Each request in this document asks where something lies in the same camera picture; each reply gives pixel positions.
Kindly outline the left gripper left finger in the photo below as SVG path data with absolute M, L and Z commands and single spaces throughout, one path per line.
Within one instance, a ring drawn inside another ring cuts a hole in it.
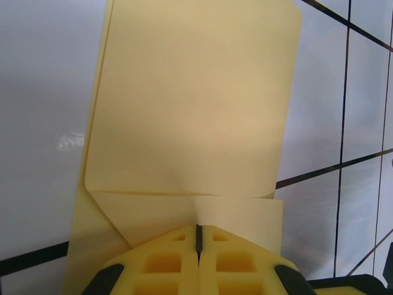
M 183 226 L 111 260 L 81 295 L 198 295 L 197 226 Z

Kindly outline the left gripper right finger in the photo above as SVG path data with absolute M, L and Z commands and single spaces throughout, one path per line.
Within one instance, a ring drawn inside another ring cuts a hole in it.
M 199 295 L 316 295 L 295 265 L 215 226 L 198 226 Z

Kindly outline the yellow square paper sheet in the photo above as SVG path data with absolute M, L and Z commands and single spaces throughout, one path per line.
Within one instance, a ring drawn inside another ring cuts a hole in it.
M 61 295 L 184 225 L 274 253 L 294 0 L 107 0 Z

